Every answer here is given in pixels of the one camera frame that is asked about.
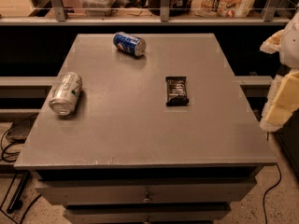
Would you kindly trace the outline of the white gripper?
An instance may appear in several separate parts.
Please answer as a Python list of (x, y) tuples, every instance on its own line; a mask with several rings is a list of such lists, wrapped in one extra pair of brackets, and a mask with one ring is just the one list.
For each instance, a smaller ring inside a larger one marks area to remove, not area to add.
[[(288, 22), (284, 30), (268, 37), (260, 51), (273, 54), (279, 51), (280, 62), (299, 69), (299, 13)], [(276, 132), (299, 109), (299, 71), (276, 75), (271, 83), (267, 102), (263, 107), (260, 127), (265, 132)]]

